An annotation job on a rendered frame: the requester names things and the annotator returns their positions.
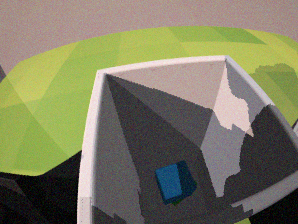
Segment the white square cup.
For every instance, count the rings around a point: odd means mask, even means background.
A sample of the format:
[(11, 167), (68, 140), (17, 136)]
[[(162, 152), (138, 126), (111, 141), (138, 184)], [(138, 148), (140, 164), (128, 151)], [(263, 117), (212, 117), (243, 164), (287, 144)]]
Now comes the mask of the white square cup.
[[(298, 188), (294, 129), (229, 55), (98, 69), (82, 141), (77, 224), (235, 224)], [(184, 160), (197, 189), (165, 204)]]

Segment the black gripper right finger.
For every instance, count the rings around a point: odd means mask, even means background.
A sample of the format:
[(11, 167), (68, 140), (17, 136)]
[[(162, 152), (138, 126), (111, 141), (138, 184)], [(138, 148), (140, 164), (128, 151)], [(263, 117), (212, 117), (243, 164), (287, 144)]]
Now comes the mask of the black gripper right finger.
[(262, 209), (262, 212), (249, 217), (250, 224), (279, 224), (298, 200), (298, 188), (290, 192), (289, 196), (281, 198), (275, 204)]

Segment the blue cube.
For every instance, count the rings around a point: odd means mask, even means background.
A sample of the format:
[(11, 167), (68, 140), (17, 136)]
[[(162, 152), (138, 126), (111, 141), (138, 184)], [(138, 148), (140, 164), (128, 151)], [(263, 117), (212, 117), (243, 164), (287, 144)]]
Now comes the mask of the blue cube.
[(197, 184), (194, 183), (194, 177), (185, 160), (168, 165), (168, 167), (158, 168), (154, 173), (156, 173), (157, 184), (160, 186), (158, 190), (165, 204), (172, 204), (181, 198), (192, 196), (194, 190), (197, 189)]

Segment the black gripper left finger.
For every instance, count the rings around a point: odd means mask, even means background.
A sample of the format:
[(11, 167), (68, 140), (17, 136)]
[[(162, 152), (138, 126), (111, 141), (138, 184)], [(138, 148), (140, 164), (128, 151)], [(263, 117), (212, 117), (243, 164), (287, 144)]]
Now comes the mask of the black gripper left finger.
[(40, 224), (77, 224), (81, 151), (37, 176), (0, 172), (0, 209)]

